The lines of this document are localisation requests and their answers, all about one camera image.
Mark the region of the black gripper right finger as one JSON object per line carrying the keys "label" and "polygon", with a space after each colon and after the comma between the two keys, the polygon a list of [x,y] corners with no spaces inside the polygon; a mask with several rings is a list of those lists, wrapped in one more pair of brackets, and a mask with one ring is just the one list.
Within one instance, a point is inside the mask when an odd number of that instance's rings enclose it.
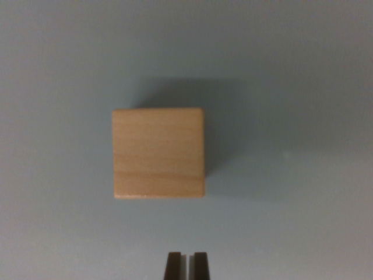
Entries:
{"label": "black gripper right finger", "polygon": [[210,280],[209,263],[206,252],[195,252],[189,257],[189,280]]}

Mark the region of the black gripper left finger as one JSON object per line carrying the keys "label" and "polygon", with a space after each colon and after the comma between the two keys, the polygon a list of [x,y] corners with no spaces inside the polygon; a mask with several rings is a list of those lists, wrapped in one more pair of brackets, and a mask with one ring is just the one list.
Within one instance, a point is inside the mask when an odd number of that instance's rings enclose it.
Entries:
{"label": "black gripper left finger", "polygon": [[181,252],[169,252],[164,280],[187,280],[187,256]]}

